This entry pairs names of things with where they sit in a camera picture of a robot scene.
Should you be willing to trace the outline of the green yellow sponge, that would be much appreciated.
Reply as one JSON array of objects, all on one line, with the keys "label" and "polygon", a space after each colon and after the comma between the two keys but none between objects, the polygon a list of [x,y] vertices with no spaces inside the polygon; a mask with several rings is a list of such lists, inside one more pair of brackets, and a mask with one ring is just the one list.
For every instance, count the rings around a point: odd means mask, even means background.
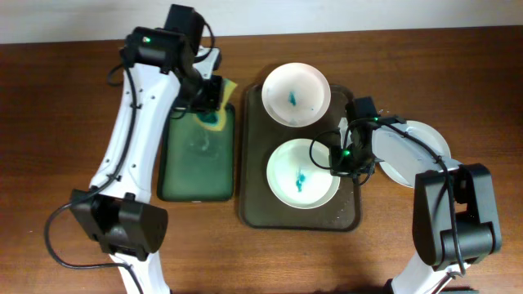
[{"label": "green yellow sponge", "polygon": [[236,87],[235,82],[225,78],[221,83],[221,104],[218,110],[211,113],[198,113],[194,116],[195,121],[206,130],[221,131],[226,125],[226,106]]}]

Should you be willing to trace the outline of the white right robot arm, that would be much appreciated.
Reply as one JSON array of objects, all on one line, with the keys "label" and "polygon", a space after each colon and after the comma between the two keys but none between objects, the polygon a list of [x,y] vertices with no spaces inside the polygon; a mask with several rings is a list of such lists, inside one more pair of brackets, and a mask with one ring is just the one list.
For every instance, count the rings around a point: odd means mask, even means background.
[{"label": "white right robot arm", "polygon": [[346,104],[342,143],[330,148],[334,176],[365,183],[377,163],[392,166],[414,189],[415,253],[387,281],[386,293],[438,293],[467,268],[498,252],[502,235],[489,169],[465,165],[408,131],[406,120],[382,117],[369,97]]}]

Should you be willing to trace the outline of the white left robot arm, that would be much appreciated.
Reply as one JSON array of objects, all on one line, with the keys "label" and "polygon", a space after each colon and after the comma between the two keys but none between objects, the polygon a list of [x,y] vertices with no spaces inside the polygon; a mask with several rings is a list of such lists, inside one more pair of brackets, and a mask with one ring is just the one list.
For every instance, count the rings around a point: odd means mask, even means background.
[{"label": "white left robot arm", "polygon": [[136,27],[120,51],[122,101],[108,148],[87,191],[74,190],[68,209],[87,236],[109,254],[129,293],[169,293],[159,249],[166,210],[150,205],[152,175],[169,114],[209,113],[222,101],[216,47],[201,47],[205,19],[171,5],[161,28]]}]

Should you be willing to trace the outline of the pinkish white plate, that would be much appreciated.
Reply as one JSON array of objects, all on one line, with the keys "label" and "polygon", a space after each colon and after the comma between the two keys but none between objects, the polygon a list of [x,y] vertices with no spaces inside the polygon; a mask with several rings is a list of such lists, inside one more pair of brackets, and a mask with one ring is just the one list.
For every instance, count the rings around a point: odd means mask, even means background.
[{"label": "pinkish white plate", "polygon": [[287,63],[271,71],[261,88],[261,102],[269,116],[286,127],[307,127],[329,109],[330,85],[315,67]]}]

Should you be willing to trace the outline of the pale grey plate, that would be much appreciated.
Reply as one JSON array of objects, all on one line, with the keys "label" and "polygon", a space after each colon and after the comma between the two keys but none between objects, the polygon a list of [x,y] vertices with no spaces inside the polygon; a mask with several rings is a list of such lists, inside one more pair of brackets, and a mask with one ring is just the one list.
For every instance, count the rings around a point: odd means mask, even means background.
[{"label": "pale grey plate", "polygon": [[[445,138],[433,127],[419,121],[407,120],[406,131],[411,136],[417,136],[420,140],[430,146],[439,155],[451,158],[449,145]],[[379,163],[383,172],[397,184],[412,188],[412,185],[389,163]]]}]

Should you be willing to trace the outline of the pale green plate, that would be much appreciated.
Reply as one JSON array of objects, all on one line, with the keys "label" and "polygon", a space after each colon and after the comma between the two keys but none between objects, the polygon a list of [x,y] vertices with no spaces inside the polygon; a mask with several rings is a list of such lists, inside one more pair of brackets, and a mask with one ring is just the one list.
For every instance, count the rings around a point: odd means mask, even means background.
[{"label": "pale green plate", "polygon": [[322,167],[329,164],[329,149],[311,139],[293,139],[269,157],[266,179],[282,203],[297,209],[314,209],[337,193],[340,178]]}]

